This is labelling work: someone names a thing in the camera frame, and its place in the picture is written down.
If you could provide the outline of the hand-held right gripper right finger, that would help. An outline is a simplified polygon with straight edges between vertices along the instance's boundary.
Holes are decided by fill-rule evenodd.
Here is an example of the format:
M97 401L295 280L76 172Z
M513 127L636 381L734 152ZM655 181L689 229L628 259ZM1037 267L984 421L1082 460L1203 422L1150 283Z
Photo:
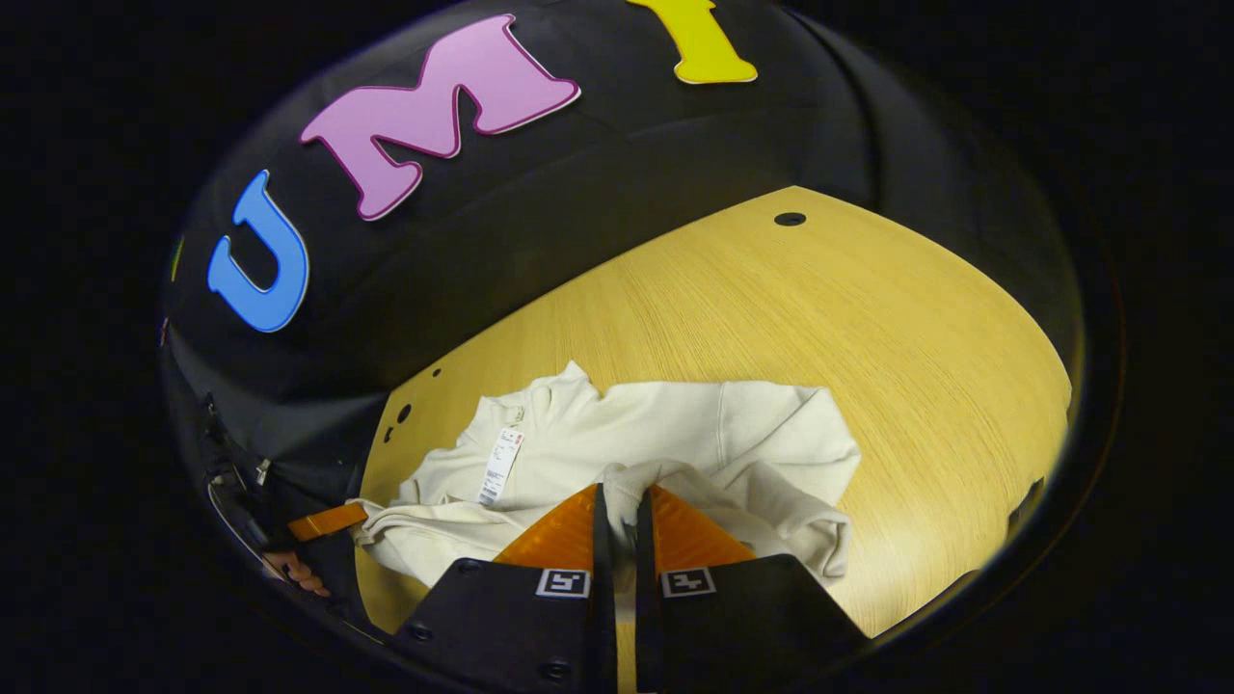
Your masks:
M789 693L868 650L868 635L789 553L759 557L660 485L636 517L636 687Z

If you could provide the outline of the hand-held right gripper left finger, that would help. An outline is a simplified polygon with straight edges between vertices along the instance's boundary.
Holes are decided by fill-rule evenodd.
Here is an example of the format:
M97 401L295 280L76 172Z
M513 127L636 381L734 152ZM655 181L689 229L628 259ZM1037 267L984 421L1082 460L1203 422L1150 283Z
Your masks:
M392 647L459 692L616 692L603 487L568 496L494 559L450 564Z

